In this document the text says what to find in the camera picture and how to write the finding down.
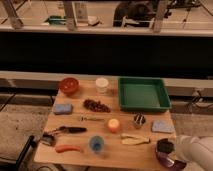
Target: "sponge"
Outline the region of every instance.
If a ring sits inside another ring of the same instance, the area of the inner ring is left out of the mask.
[[[168,124],[166,121],[157,120],[153,122],[152,125],[153,132],[162,132],[162,133],[173,133],[173,125]]]
[[[71,104],[55,104],[53,112],[56,115],[71,114],[72,109],[73,107]]]

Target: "white container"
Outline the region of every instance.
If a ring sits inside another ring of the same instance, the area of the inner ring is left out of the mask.
[[[95,80],[95,85],[98,93],[106,93],[109,86],[109,81],[104,77],[100,77]]]

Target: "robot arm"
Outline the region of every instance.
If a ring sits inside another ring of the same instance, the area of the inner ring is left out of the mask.
[[[213,137],[179,136],[175,142],[175,153],[184,162],[196,162],[205,171],[213,168]]]

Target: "chair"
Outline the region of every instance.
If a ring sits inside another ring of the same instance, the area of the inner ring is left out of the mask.
[[[31,135],[28,138],[26,144],[24,145],[24,148],[22,149],[22,151],[19,154],[19,157],[15,161],[15,163],[0,162],[0,171],[18,171],[26,153],[29,150],[29,148],[30,147],[32,147],[32,148],[36,147],[36,142],[33,141],[33,140],[34,140],[34,136]]]

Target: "wooden table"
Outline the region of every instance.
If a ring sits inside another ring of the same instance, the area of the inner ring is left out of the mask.
[[[175,134],[153,133],[151,124],[154,120],[164,120],[170,124],[172,120],[170,113],[145,114],[146,123],[141,129],[135,129],[133,126],[133,114],[120,111],[118,101],[117,81],[110,80],[110,86],[107,94],[101,95],[96,91],[95,82],[88,80],[79,80],[80,89],[71,97],[66,97],[60,91],[56,96],[56,103],[71,103],[74,107],[71,115],[54,115],[50,113],[44,131],[54,130],[62,125],[80,126],[88,129],[85,133],[63,134],[57,137],[56,145],[70,144],[78,145],[84,149],[84,153],[77,151],[67,151],[56,153],[54,147],[40,143],[38,145],[35,158],[36,162],[70,164],[98,167],[145,169],[145,170],[165,170],[156,159],[156,142],[162,138],[171,138]],[[83,107],[85,99],[100,100],[111,108],[110,113],[96,113]],[[96,117],[104,119],[101,121],[80,121],[81,117]],[[106,123],[110,118],[118,118],[121,121],[121,130],[117,134],[110,133]],[[150,144],[141,145],[122,145],[120,133],[140,134],[151,139]],[[104,138],[105,146],[101,153],[94,153],[89,147],[89,140],[92,136],[100,135]]]

